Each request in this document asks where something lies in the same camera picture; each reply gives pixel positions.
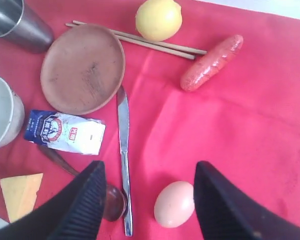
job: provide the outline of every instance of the spoon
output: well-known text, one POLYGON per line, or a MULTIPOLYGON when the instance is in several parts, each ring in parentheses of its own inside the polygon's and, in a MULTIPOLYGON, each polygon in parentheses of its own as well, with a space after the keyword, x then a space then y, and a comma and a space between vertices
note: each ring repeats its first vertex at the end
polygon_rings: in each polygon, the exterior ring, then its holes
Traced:
MULTIPOLYGON (((54 149, 38 145, 39 150, 55 164, 73 176, 79 172, 75 170, 66 160, 54 149)), ((106 201, 103 218, 109 222, 118 220, 126 211, 127 199, 124 194, 110 183, 106 185, 106 201)))

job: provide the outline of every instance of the knife blade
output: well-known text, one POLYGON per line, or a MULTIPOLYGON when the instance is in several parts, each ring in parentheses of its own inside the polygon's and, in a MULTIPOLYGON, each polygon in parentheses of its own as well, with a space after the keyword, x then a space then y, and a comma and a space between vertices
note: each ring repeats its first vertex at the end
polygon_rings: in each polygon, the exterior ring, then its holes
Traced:
POLYGON ((118 123, 119 123, 119 142, 121 154, 121 172, 122 186, 127 198, 126 214, 124 216, 125 235, 131 237, 133 235, 133 217, 131 208, 130 194, 130 175, 128 162, 128 143, 129 143, 129 105, 127 93, 123 86, 120 86, 117 92, 118 106, 118 123))

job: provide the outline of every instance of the egg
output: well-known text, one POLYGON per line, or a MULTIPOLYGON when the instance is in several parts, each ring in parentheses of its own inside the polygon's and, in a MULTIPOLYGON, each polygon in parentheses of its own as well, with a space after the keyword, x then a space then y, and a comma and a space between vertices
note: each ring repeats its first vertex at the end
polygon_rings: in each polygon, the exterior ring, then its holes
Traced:
POLYGON ((155 220, 165 228, 184 224, 195 210, 194 187, 186 181, 176 181, 165 187, 154 204, 155 220))
POLYGON ((135 15, 137 31, 150 41, 172 37, 181 25, 181 6, 174 0, 147 0, 135 15))

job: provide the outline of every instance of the red fabric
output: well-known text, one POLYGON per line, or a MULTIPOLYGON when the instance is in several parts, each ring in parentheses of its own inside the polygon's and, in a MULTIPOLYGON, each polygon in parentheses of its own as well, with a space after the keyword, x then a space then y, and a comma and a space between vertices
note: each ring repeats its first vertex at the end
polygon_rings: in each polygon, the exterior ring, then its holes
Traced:
MULTIPOLYGON (((28 4, 59 36, 71 20, 136 34, 134 18, 141 2, 28 4)), ((300 226, 300 20, 193 0, 178 2, 183 25, 169 42, 205 50, 233 34, 243 35, 245 42, 222 72, 192 93, 179 87, 190 60, 122 43, 131 126, 132 239, 202 239, 195 214, 175 229, 159 226, 153 214, 159 192, 175 180, 193 183, 200 160, 211 161, 258 203, 300 226)), ((52 109, 40 87, 43 58, 0 39, 0 76, 20 95, 27 114, 30 109, 52 109)), ((78 171, 92 160, 105 161, 108 181, 120 186, 115 99, 89 117, 106 122, 100 155, 61 154, 78 171)), ((22 134, 0 149, 0 179, 34 173, 43 173, 35 207, 73 178, 22 134)), ((7 220, 1 188, 0 217, 7 220)), ((123 222, 103 221, 97 239, 125 239, 123 222)))

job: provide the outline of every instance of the clay plate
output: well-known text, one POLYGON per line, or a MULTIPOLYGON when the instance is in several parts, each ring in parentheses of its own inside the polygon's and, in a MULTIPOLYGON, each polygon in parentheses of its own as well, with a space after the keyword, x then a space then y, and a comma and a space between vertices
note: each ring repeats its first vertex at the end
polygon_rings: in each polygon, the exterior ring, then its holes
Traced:
POLYGON ((83 115, 103 107, 118 91, 125 54, 107 28, 87 24, 61 35, 48 50, 41 68, 41 87, 57 111, 83 115))

